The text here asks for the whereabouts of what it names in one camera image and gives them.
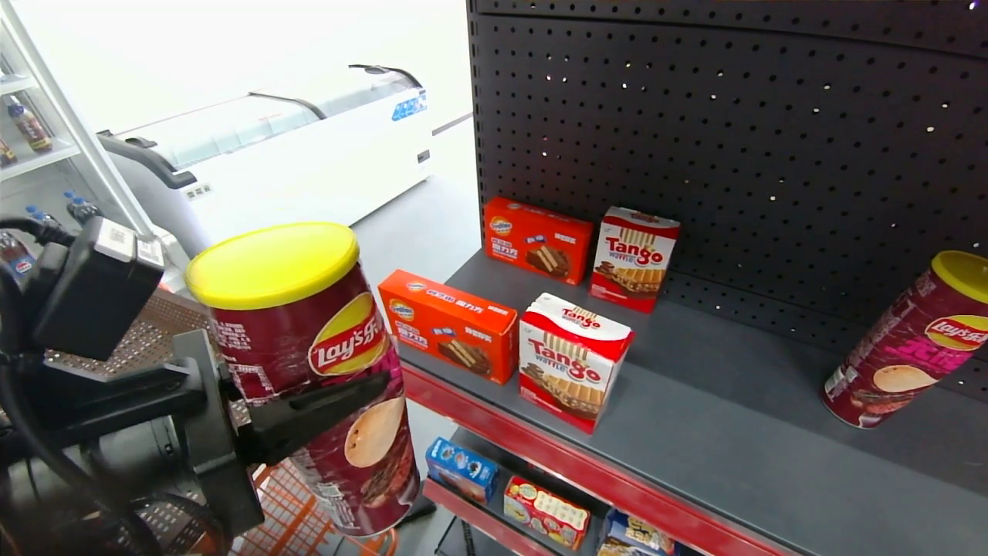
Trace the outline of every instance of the gray shelf surface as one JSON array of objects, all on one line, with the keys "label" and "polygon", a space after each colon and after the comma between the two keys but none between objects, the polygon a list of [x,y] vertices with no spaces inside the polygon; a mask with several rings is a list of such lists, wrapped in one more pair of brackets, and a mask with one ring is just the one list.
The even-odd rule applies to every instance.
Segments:
[{"label": "gray shelf surface", "polygon": [[482,251],[448,283],[518,310],[549,292],[637,333],[593,435],[522,400],[517,374],[502,387],[401,350],[511,416],[806,554],[988,550],[985,404],[935,388],[858,430],[819,399],[840,353],[668,301],[642,315]]}]

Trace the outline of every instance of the lay's chip can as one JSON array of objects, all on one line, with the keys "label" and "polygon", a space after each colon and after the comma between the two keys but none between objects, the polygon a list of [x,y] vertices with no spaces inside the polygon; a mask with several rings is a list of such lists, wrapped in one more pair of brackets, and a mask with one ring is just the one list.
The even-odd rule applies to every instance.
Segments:
[{"label": "lay's chip can", "polygon": [[944,251],[823,387],[840,420],[874,428],[988,341],[988,259]]},{"label": "lay's chip can", "polygon": [[350,536],[387,530],[419,490],[400,362],[359,256],[349,228],[298,223],[218,243],[186,275],[249,405],[389,374],[384,394],[291,457]]}]

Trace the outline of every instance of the white wall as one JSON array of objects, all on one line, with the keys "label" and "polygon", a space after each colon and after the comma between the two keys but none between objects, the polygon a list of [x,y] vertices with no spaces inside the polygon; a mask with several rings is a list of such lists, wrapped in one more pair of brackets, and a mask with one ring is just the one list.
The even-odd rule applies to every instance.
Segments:
[{"label": "white wall", "polygon": [[471,111],[464,0],[15,0],[85,120],[121,132],[347,63],[414,73],[436,127]]}]

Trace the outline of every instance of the chest freezer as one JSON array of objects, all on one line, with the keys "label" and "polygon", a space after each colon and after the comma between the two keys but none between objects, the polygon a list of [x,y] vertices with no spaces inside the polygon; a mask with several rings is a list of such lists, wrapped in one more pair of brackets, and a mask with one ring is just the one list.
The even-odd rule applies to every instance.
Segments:
[{"label": "chest freezer", "polygon": [[154,224],[189,253],[300,221],[352,225],[429,177],[426,90],[360,66],[102,134]]}]

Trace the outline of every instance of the black pegboard wall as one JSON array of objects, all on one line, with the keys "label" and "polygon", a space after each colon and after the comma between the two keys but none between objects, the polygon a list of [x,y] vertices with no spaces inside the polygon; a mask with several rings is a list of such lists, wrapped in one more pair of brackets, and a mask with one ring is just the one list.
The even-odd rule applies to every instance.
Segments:
[{"label": "black pegboard wall", "polygon": [[[988,253],[988,6],[837,4],[475,2],[481,201],[680,220],[664,295],[850,349]],[[981,367],[948,386],[988,401]]]}]

